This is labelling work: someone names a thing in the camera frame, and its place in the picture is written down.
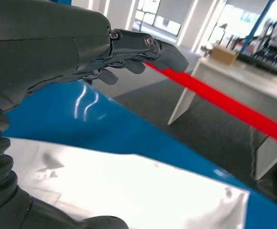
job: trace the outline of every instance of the white table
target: white table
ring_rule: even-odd
[[[238,61],[228,66],[207,58],[199,59],[192,75],[277,121],[277,76]],[[184,89],[168,124],[188,110],[194,96],[194,92]],[[276,162],[277,141],[268,137],[257,149],[255,179],[262,178]]]

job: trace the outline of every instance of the blue pillar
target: blue pillar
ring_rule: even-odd
[[[246,41],[244,41],[243,47],[241,47],[240,53],[243,53],[246,47],[249,44],[250,40],[254,36],[254,33],[256,31],[256,29],[259,27],[259,25],[262,22],[262,20],[265,17],[266,14],[270,9],[271,5],[275,0],[269,0],[267,5],[263,9],[263,11],[260,14],[260,16],[257,19],[256,23],[252,28],[252,30],[250,32],[250,34],[247,37]]]

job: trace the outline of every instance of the robotic arm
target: robotic arm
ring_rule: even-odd
[[[17,185],[13,160],[4,154],[4,115],[52,83],[100,78],[114,84],[105,67],[145,70],[144,62],[182,72],[188,61],[173,45],[145,33],[111,30],[99,12],[45,0],[0,0],[0,229],[127,229],[121,219],[76,221],[31,197]]]

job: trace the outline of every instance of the screw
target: screw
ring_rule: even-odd
[[[147,37],[147,38],[145,38],[145,44],[147,46],[151,47],[154,44],[154,41],[153,40],[152,37]]]
[[[109,36],[111,39],[117,39],[118,38],[118,33],[115,32],[115,31],[111,31],[109,33]]]

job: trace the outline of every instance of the white pillar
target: white pillar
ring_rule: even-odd
[[[216,12],[218,4],[222,2],[222,0],[193,0],[177,44],[196,51],[210,19],[214,19],[212,16]]]

